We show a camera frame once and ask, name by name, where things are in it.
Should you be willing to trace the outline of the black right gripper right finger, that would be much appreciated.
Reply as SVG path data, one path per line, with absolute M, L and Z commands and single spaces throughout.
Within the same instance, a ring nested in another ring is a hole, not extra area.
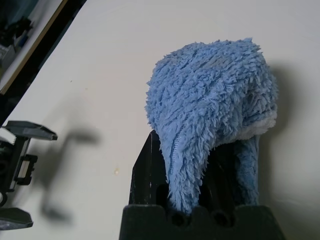
M 232 174 L 235 159 L 233 143 L 222 144 L 209 153 L 200 187 L 199 205 L 211 213 L 234 211 Z

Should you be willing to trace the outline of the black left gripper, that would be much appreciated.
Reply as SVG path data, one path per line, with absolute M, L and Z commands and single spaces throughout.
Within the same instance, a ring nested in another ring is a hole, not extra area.
M 7 200 L 15 187 L 31 183 L 38 157 L 27 154 L 31 138 L 56 141 L 58 136 L 49 128 L 30 121 L 10 120 L 4 128 L 16 136 L 13 144 L 0 142 L 0 199 Z M 34 222 L 29 212 L 20 208 L 0 209 L 1 229 L 31 228 Z

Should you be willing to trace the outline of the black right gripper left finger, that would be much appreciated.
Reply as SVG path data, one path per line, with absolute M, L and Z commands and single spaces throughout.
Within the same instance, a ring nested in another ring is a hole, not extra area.
M 151 131 L 132 168 L 130 205 L 158 205 L 168 207 L 169 185 L 160 139 Z

